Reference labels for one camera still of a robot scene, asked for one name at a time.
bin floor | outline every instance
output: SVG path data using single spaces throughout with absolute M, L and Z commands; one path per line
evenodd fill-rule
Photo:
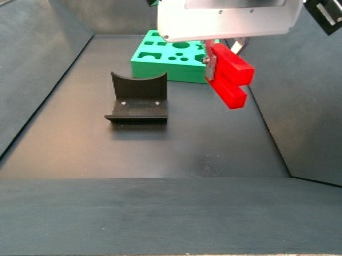
M 289 177 L 251 97 L 233 111 L 210 85 L 169 82 L 166 126 L 105 119 L 111 71 L 131 76 L 142 38 L 94 38 L 7 152 L 0 178 Z
M 105 119 L 141 40 L 93 40 L 2 160 L 0 255 L 341 253 L 342 190 L 289 178 L 251 98 L 170 82 L 167 126 Z

black u-shaped object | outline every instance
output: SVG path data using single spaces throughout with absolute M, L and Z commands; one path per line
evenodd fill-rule
M 126 78 L 113 74 L 117 101 L 111 115 L 113 122 L 167 121 L 167 74 L 150 79 Z

green shape sorter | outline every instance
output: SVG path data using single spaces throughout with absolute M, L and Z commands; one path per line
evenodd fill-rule
M 206 83 L 206 51 L 201 41 L 167 43 L 150 30 L 131 59 L 135 78 L 151 78 L 167 72 L 171 81 Z

block hole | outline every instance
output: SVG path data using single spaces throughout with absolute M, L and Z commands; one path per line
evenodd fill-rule
M 190 44 L 189 43 L 174 43 L 173 46 L 178 49 L 186 49 L 190 47 Z
M 145 57 L 147 57 L 147 56 L 153 56 L 153 57 L 155 57 L 157 60 L 161 60 L 161 58 L 162 58 L 162 53 L 141 52 L 138 58 L 142 59 L 142 58 L 145 58 Z
M 206 56 L 206 54 L 198 54 L 198 55 L 195 56 L 195 60 L 197 60 L 198 62 L 203 63 L 202 61 L 203 61 L 205 56 Z
M 202 44 L 197 44 L 198 50 L 203 50 L 203 45 Z

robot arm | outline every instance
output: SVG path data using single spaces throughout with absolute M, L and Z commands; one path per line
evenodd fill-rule
M 238 56 L 247 38 L 288 33 L 296 26 L 304 0 L 149 0 L 158 6 L 158 30 L 167 42 L 202 40 L 206 79 L 231 109 L 245 106 L 239 88 L 254 68 Z M 342 26 L 342 0 L 308 0 L 306 8 L 330 35 Z M 229 49 L 215 39 L 235 39 Z

